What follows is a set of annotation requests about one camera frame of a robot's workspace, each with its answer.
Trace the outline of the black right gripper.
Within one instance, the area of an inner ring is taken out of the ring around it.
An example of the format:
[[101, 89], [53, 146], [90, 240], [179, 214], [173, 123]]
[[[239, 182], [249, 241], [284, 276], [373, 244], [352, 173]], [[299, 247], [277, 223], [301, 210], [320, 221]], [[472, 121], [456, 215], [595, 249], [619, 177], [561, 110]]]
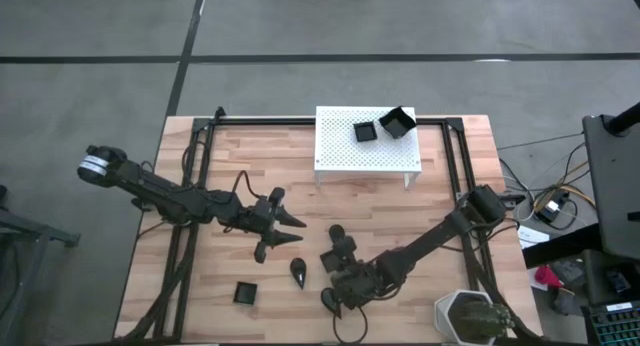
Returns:
[[[355, 263], [357, 249], [351, 236], [344, 236], [333, 244], [333, 251], [340, 266]], [[390, 297], [390, 272], [377, 263], [356, 263], [344, 269], [345, 277], [332, 275], [330, 283], [337, 301], [354, 309], [370, 301], [382, 301]]]

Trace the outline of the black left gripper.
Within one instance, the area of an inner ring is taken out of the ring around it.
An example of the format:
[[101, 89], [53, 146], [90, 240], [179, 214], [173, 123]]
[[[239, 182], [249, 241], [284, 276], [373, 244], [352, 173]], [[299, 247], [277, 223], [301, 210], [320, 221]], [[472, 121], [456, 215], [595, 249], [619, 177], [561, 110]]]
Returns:
[[282, 225], [290, 227], [305, 227], [306, 224], [291, 215], [283, 205], [285, 190], [276, 187], [271, 192], [271, 203], [266, 198], [259, 198], [252, 206], [238, 207], [234, 227], [236, 229], [254, 233], [261, 237], [254, 250], [254, 260], [257, 263], [264, 263], [268, 248], [287, 243], [302, 241], [303, 237], [280, 231], [273, 231], [272, 206], [274, 207], [274, 218]]

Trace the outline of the small black square plate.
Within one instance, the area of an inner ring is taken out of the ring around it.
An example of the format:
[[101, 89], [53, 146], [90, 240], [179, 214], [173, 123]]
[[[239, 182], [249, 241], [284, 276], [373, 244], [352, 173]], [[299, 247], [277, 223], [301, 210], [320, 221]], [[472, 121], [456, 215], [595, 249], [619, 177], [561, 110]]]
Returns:
[[327, 251], [321, 254], [320, 260], [327, 273], [340, 271], [343, 268], [342, 257], [334, 251]]
[[375, 124], [372, 121], [355, 123], [353, 128], [357, 142], [368, 142], [377, 139]]
[[244, 305], [253, 305], [256, 300], [257, 289], [257, 284], [239, 281], [236, 284], [233, 302]]

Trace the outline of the black fluted square bowl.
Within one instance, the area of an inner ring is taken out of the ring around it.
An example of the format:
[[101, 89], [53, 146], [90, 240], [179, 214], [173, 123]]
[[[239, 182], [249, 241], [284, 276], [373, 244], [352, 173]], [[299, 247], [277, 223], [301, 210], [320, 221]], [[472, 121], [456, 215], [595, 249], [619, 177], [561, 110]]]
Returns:
[[394, 139], [404, 137], [417, 123], [401, 106], [395, 107], [378, 119], [381, 127]]

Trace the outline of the white perforated metal shelf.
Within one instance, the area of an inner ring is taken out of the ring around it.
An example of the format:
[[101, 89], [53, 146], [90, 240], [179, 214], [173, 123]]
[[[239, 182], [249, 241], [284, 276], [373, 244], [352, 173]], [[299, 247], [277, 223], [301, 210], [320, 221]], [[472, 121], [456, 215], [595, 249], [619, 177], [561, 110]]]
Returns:
[[[318, 106], [315, 115], [314, 172], [317, 183], [328, 172], [387, 172], [404, 177], [410, 188], [422, 173], [416, 128], [392, 138], [378, 119], [392, 108], [375, 106]], [[353, 125], [372, 121], [377, 139], [357, 142]]]

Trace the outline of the white hexagonal plant pot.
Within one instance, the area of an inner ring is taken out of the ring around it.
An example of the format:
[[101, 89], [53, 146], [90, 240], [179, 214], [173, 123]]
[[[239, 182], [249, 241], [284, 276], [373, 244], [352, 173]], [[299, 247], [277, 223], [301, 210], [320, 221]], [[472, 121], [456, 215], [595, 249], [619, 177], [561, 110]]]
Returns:
[[449, 318], [449, 310], [453, 305], [459, 305], [465, 301], [484, 301], [489, 304], [499, 304], [494, 303], [489, 295], [485, 292], [481, 291], [472, 291], [472, 290], [456, 290], [439, 300], [437, 300], [434, 304], [435, 311], [435, 319], [434, 326], [435, 328], [442, 334], [444, 334], [450, 341], [460, 345], [460, 346], [492, 346], [494, 341], [498, 338], [491, 339], [486, 344], [474, 344], [474, 343], [466, 343], [461, 341], [455, 333], [453, 329], [451, 320]]

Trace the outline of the green cactus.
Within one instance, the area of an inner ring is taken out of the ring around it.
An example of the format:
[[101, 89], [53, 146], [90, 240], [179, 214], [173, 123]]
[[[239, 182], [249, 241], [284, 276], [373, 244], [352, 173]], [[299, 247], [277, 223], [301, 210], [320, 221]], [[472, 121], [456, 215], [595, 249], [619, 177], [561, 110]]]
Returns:
[[449, 310], [449, 318], [458, 338], [474, 344], [486, 344], [515, 326], [504, 305], [484, 301], [465, 301], [453, 305]]

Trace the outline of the white paper sheet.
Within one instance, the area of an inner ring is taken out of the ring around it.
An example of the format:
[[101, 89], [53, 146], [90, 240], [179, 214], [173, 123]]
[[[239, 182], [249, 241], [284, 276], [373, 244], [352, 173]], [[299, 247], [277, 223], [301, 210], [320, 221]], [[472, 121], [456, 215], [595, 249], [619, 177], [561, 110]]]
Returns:
[[517, 230], [517, 235], [522, 249], [526, 249], [540, 243], [545, 243], [550, 240], [549, 234], [528, 228], [526, 226], [520, 226]]

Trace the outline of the red object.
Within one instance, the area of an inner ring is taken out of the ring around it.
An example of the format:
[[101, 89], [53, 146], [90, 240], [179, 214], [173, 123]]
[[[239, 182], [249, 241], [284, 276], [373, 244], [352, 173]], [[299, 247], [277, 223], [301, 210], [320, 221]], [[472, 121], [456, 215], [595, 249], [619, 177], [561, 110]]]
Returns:
[[540, 266], [535, 270], [534, 280], [543, 290], [547, 290], [549, 287], [562, 288], [564, 286], [560, 278], [547, 265]]

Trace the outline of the small electronics box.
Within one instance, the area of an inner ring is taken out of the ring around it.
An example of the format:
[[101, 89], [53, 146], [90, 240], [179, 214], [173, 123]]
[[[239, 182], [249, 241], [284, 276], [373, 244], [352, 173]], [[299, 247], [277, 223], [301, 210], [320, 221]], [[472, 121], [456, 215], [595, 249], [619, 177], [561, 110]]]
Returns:
[[567, 198], [568, 193], [561, 189], [542, 191], [534, 198], [534, 218], [544, 223], [553, 222], [560, 214], [561, 208], [566, 204]]

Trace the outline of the grey metal stand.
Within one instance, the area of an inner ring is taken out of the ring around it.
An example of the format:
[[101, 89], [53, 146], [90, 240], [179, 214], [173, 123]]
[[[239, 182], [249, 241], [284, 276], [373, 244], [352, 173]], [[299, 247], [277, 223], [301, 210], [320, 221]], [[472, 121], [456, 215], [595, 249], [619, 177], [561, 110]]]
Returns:
[[[7, 251], [12, 252], [14, 286], [6, 303], [0, 308], [0, 346], [10, 346], [28, 306], [38, 274], [51, 241], [59, 241], [65, 247], [78, 246], [81, 235], [39, 223], [13, 214], [7, 207], [9, 191], [0, 184], [0, 275]], [[31, 258], [20, 267], [19, 246], [26, 241], [33, 245]]]

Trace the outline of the backlit keyboard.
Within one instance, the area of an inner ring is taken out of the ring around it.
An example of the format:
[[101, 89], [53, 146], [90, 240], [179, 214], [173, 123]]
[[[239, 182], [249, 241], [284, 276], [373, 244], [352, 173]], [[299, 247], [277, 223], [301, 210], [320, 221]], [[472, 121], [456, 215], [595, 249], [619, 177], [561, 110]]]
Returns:
[[595, 346], [640, 346], [640, 301], [582, 306], [587, 340]]

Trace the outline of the dark grey desk panel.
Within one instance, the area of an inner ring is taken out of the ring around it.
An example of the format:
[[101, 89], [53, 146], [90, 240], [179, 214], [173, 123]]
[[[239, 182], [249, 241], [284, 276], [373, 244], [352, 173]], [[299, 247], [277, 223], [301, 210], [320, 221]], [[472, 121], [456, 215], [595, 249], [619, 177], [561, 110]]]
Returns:
[[640, 125], [614, 136], [600, 116], [582, 119], [602, 248], [640, 260]]

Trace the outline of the black pole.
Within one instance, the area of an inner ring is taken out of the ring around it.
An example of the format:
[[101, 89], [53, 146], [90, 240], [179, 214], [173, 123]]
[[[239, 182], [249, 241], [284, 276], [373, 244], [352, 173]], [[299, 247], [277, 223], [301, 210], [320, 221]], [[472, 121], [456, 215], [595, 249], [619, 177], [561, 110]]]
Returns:
[[617, 116], [603, 115], [602, 120], [609, 134], [626, 136], [633, 125], [640, 123], [640, 101]]

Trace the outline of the black aluminium rig frame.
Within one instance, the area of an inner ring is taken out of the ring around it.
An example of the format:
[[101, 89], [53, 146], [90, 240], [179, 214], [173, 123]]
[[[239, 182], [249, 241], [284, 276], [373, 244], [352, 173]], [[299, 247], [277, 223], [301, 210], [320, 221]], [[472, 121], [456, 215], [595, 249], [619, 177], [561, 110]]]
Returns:
[[[231, 117], [213, 136], [207, 184], [236, 189], [244, 203], [256, 193], [285, 190], [286, 210], [306, 226], [302, 241], [270, 249], [254, 260], [257, 239], [217, 224], [199, 229], [191, 277], [171, 296], [162, 330], [151, 330], [143, 346], [164, 344], [324, 344], [362, 338], [370, 344], [440, 343], [433, 325], [434, 302], [468, 284], [459, 239], [419, 262], [393, 299], [345, 311], [334, 319], [320, 293], [329, 284], [320, 255], [330, 247], [329, 228], [343, 226], [370, 259], [405, 245], [452, 210], [454, 192], [469, 179], [496, 191], [505, 188], [490, 122], [467, 115], [462, 131], [445, 130], [439, 116], [417, 128], [422, 173], [405, 188], [392, 173], [336, 172], [317, 183], [313, 171], [315, 125], [309, 117]], [[303, 289], [290, 263], [307, 266]], [[253, 305], [233, 302], [236, 284], [258, 285]]]

